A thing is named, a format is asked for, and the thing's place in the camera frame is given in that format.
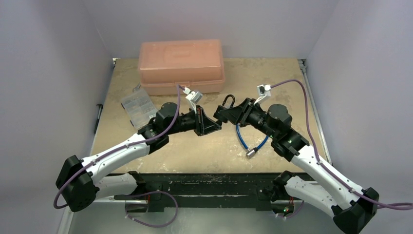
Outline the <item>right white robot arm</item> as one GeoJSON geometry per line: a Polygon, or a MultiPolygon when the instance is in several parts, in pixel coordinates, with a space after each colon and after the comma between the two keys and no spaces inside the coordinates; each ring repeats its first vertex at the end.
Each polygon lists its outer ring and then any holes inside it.
{"type": "Polygon", "coordinates": [[[379,194],[349,180],[315,152],[308,140],[292,127],[292,117],[281,104],[264,111],[254,99],[246,98],[240,105],[217,107],[214,117],[235,126],[251,125],[272,139],[271,147],[281,157],[311,176],[316,185],[295,173],[284,171],[273,180],[271,201],[294,197],[306,201],[328,214],[346,234],[358,234],[377,212],[379,194]]]}

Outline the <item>black padlock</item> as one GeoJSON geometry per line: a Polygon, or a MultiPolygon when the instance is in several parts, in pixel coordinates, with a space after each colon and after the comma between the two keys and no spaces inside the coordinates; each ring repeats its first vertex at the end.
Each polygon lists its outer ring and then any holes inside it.
{"type": "Polygon", "coordinates": [[[226,109],[232,108],[235,104],[235,100],[236,100],[235,96],[232,95],[232,94],[229,94],[224,98],[224,100],[222,102],[222,106],[226,109]]]}

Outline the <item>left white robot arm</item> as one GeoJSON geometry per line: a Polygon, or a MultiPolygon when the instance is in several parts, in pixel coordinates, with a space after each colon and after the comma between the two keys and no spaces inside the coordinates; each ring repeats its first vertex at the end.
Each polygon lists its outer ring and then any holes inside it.
{"type": "Polygon", "coordinates": [[[62,196],[71,211],[85,209],[103,191],[98,183],[105,176],[130,161],[161,149],[168,144],[169,135],[193,130],[197,136],[205,136],[221,128],[222,122],[209,118],[200,105],[183,114],[179,112],[178,104],[164,103],[148,124],[118,145],[83,159],[75,155],[67,158],[56,180],[58,193],[54,207],[62,208],[57,204],[62,196]]]}

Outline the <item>blue cable lock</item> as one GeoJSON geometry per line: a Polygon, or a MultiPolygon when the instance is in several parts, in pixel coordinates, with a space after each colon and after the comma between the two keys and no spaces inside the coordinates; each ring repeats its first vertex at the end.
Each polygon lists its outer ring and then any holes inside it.
{"type": "Polygon", "coordinates": [[[269,136],[266,136],[263,140],[259,140],[259,142],[256,143],[255,145],[249,146],[247,145],[247,143],[242,137],[239,124],[235,125],[235,133],[236,133],[238,142],[240,143],[242,148],[245,150],[245,157],[247,159],[253,158],[257,154],[257,152],[259,152],[259,150],[267,143],[269,139],[269,136]]]}

